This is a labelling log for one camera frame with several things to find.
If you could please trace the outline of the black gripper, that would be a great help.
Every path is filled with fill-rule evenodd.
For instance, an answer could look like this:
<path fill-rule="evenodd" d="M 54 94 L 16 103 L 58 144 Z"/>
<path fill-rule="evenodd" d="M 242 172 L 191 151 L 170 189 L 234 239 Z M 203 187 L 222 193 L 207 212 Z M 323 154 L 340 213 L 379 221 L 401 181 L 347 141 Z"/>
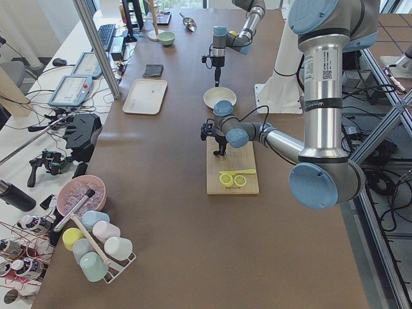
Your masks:
<path fill-rule="evenodd" d="M 220 85 L 221 68 L 225 66 L 225 57 L 212 56 L 212 66 L 215 67 L 214 84 L 218 87 Z"/>
<path fill-rule="evenodd" d="M 217 152 L 219 153 L 219 156 L 225 154 L 225 148 L 227 146 L 227 140 L 226 140 L 225 136 L 216 135 L 215 136 L 215 141 L 219 145 L 219 149 L 217 150 Z"/>

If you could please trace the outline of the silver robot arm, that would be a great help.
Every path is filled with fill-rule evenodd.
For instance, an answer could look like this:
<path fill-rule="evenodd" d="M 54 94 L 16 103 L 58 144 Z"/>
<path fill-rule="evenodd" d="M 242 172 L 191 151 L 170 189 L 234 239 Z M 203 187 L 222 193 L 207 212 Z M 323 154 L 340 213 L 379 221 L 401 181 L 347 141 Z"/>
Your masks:
<path fill-rule="evenodd" d="M 225 65 L 225 48 L 247 54 L 250 50 L 256 29 L 265 16 L 266 5 L 262 0 L 239 0 L 232 1 L 234 6 L 247 12 L 247 20 L 239 33 L 234 35 L 227 31 L 225 26 L 215 26 L 212 33 L 212 44 L 209 48 L 210 54 L 203 57 L 206 62 L 208 57 L 214 71 L 214 86 L 220 85 L 221 69 Z"/>
<path fill-rule="evenodd" d="M 364 188 L 361 168 L 341 147 L 342 60 L 374 44 L 378 1 L 295 1 L 287 29 L 297 35 L 298 67 L 304 69 L 304 138 L 297 140 L 268 122 L 244 122 L 232 104 L 214 105 L 214 122 L 201 137 L 213 136 L 219 154 L 258 141 L 295 163 L 289 176 L 294 197 L 311 209 L 352 200 Z"/>

